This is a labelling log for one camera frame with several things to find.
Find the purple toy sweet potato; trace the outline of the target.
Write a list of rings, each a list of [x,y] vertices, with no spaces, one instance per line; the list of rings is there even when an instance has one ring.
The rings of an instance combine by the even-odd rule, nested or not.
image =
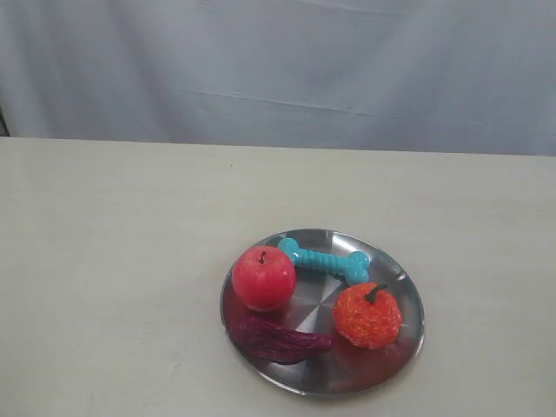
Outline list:
[[[255,316],[232,324],[229,332],[242,352],[281,365],[294,365],[325,354],[333,346],[328,335],[299,332]]]

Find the teal toy bone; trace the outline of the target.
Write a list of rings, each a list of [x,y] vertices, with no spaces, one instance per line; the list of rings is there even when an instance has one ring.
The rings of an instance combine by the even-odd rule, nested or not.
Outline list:
[[[355,251],[348,256],[326,254],[301,248],[295,239],[289,237],[279,241],[278,249],[284,252],[296,267],[341,275],[348,286],[370,281],[370,259],[361,251]]]

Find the orange toy pumpkin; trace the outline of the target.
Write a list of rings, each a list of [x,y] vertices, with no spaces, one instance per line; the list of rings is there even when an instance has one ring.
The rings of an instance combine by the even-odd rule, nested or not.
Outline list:
[[[386,284],[356,284],[338,296],[333,319],[335,330],[358,348],[378,350],[393,344],[403,315]]]

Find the grey-blue backdrop cloth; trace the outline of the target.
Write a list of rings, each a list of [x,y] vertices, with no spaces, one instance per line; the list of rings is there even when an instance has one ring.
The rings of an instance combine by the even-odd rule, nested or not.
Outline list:
[[[4,1],[13,136],[555,152],[552,1]]]

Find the red toy apple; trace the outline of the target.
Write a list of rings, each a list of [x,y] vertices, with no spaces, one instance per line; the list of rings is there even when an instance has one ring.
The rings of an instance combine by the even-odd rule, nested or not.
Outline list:
[[[245,307],[256,312],[282,308],[294,294],[296,283],[294,264],[276,247],[250,248],[232,269],[235,294]]]

